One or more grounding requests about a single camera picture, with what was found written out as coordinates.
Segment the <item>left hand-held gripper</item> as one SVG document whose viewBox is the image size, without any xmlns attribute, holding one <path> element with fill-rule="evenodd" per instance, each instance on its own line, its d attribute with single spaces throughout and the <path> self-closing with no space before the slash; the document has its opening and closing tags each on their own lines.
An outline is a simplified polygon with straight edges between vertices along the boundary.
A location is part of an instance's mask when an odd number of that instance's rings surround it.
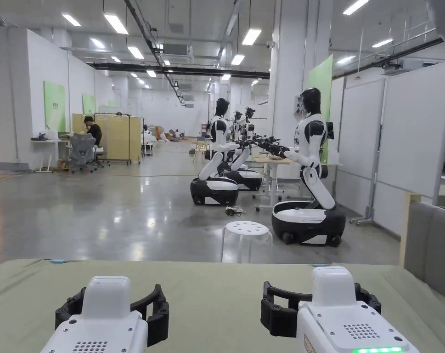
<svg viewBox="0 0 445 353">
<path fill-rule="evenodd" d="M 130 304 L 131 281 L 95 276 L 55 312 L 43 353 L 144 353 L 168 339 L 169 303 L 160 284 Z"/>
</svg>

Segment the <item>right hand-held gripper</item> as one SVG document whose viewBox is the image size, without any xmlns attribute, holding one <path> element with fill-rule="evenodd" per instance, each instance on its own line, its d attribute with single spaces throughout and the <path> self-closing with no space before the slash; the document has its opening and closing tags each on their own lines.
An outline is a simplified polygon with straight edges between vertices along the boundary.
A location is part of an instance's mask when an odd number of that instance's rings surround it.
<svg viewBox="0 0 445 353">
<path fill-rule="evenodd" d="M 288 306 L 275 304 L 275 297 Z M 296 337 L 299 353 L 417 353 L 380 313 L 381 302 L 344 267 L 316 267 L 312 295 L 263 283 L 260 322 L 272 336 Z"/>
</svg>

